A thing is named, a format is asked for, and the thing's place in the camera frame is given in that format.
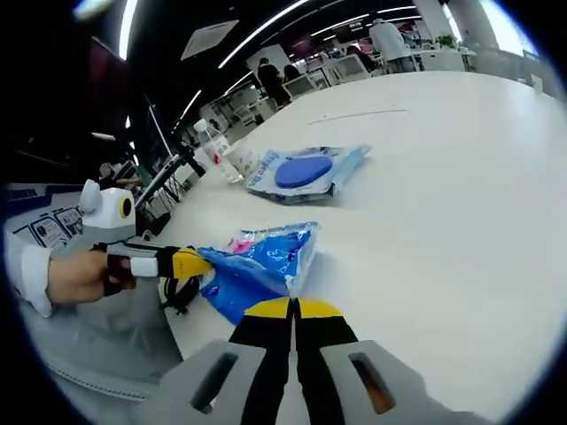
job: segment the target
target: human hand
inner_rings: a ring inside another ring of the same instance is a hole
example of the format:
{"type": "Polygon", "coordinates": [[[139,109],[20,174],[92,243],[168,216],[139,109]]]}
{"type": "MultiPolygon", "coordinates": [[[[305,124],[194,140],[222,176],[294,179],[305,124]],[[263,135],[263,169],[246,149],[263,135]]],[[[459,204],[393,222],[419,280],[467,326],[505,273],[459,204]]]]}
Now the human hand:
{"type": "MultiPolygon", "coordinates": [[[[129,259],[122,260],[120,265],[129,270],[129,259]]],[[[105,252],[81,252],[67,259],[52,259],[45,292],[54,305],[92,303],[105,294],[104,280],[107,273],[108,262],[105,252]]],[[[132,290],[136,287],[136,280],[133,277],[118,279],[110,276],[109,281],[123,290],[132,290]]]]}

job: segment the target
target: water bottle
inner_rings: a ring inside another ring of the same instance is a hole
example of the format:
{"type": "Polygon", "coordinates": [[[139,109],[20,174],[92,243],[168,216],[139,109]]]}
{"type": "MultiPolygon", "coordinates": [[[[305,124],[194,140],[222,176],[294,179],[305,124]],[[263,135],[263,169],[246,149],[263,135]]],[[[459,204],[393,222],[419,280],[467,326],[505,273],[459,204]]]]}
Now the water bottle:
{"type": "Polygon", "coordinates": [[[230,145],[227,138],[218,130],[208,125],[205,120],[199,120],[193,126],[198,132],[198,140],[206,155],[218,166],[224,177],[230,183],[240,182],[243,176],[230,164],[230,161],[224,157],[230,145]]]}

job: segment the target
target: white shirt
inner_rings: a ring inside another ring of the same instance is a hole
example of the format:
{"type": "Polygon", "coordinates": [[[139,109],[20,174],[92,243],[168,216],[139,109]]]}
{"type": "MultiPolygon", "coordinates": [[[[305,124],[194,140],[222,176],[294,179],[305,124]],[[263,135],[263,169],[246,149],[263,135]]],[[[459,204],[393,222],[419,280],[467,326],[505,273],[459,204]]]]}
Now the white shirt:
{"type": "Polygon", "coordinates": [[[370,39],[376,50],[382,52],[384,61],[406,58],[411,55],[409,47],[398,28],[391,22],[377,22],[370,30],[370,39]]]}
{"type": "Polygon", "coordinates": [[[45,293],[50,255],[50,249],[26,243],[4,229],[4,263],[8,278],[43,317],[48,317],[53,308],[45,293]]]}

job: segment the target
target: potted plant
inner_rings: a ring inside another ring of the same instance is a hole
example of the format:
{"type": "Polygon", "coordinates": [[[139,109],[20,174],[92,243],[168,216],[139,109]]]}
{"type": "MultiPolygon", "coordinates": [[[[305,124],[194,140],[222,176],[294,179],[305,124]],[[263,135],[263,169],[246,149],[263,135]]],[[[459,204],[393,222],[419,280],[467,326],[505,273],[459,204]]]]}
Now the potted plant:
{"type": "Polygon", "coordinates": [[[435,42],[441,46],[441,49],[456,49],[457,39],[450,34],[442,34],[435,39],[435,42]]]}

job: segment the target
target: blue circular sponge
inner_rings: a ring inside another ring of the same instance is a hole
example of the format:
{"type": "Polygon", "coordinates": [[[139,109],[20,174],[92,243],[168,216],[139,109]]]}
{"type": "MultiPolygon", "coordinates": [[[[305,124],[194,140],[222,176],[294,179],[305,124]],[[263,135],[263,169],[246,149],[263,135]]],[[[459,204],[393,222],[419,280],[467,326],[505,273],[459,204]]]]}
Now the blue circular sponge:
{"type": "Polygon", "coordinates": [[[332,166],[327,157],[294,158],[280,165],[274,179],[278,188],[300,188],[328,173],[332,166]]]}

